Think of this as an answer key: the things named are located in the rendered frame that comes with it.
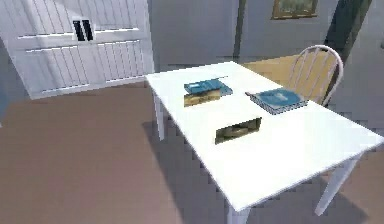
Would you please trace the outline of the olive brown book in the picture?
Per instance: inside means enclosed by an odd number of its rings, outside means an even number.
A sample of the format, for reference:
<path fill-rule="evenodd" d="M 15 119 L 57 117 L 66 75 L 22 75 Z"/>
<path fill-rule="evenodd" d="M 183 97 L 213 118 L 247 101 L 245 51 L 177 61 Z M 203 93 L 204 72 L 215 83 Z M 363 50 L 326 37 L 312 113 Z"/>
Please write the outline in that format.
<path fill-rule="evenodd" d="M 219 89 L 187 94 L 184 96 L 184 106 L 194 106 L 210 101 L 219 100 L 221 98 L 221 92 Z"/>

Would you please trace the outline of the dark olive book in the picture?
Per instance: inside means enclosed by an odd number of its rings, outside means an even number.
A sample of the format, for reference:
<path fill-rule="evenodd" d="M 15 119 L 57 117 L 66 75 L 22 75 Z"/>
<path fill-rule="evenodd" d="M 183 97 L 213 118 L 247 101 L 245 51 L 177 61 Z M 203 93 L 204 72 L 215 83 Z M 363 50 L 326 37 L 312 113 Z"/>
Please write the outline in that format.
<path fill-rule="evenodd" d="M 220 144 L 229 140 L 240 138 L 250 133 L 258 132 L 261 125 L 261 117 L 244 121 L 238 124 L 220 128 L 216 131 L 215 143 Z"/>

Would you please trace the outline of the blue patterned-edge book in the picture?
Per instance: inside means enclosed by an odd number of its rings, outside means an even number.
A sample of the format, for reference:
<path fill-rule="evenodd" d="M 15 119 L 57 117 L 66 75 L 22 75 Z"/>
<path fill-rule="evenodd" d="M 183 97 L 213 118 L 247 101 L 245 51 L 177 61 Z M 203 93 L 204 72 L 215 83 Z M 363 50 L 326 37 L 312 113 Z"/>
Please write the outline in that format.
<path fill-rule="evenodd" d="M 246 95 L 252 102 L 271 115 L 281 114 L 308 104 L 308 100 L 303 96 L 285 88 L 277 88 L 259 93 L 246 92 Z"/>

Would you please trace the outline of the white table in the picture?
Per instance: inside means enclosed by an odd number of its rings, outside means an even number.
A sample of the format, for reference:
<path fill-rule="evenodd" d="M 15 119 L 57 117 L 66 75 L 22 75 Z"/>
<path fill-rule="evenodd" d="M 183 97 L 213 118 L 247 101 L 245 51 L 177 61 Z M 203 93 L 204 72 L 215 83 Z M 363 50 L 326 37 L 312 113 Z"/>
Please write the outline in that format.
<path fill-rule="evenodd" d="M 217 101 L 184 106 L 184 85 L 220 78 L 233 93 Z M 384 137 L 315 103 L 271 115 L 246 92 L 277 83 L 235 62 L 154 73 L 156 117 L 169 114 L 229 203 L 227 224 L 246 224 L 250 209 L 304 181 L 331 170 L 315 209 L 322 214 L 355 164 Z M 216 131 L 261 117 L 258 132 L 215 143 Z"/>

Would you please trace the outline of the white louvred door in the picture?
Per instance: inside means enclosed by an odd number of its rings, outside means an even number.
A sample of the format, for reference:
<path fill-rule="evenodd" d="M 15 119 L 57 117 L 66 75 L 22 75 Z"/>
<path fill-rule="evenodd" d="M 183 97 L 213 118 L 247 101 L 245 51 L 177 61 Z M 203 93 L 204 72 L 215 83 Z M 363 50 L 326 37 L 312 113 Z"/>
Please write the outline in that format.
<path fill-rule="evenodd" d="M 90 21 L 91 41 L 82 20 Z M 128 84 L 154 71 L 147 0 L 0 0 L 0 38 L 32 99 Z"/>

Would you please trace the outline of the white spindle-back chair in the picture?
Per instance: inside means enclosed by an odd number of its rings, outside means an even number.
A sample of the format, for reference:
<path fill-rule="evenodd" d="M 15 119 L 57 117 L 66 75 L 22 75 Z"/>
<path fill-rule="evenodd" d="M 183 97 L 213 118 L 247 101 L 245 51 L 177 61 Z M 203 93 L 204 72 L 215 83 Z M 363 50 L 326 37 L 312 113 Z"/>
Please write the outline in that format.
<path fill-rule="evenodd" d="M 344 73 L 340 55 L 326 45 L 313 45 L 302 50 L 292 63 L 287 86 L 325 106 Z"/>

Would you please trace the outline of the gold framed picture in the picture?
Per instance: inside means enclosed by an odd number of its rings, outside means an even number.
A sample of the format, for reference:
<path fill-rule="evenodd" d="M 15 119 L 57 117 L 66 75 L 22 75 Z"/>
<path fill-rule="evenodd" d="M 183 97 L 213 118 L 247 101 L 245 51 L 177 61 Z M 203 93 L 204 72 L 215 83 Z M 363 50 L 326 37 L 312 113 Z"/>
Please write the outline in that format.
<path fill-rule="evenodd" d="M 274 0 L 272 20 L 316 17 L 318 0 Z"/>

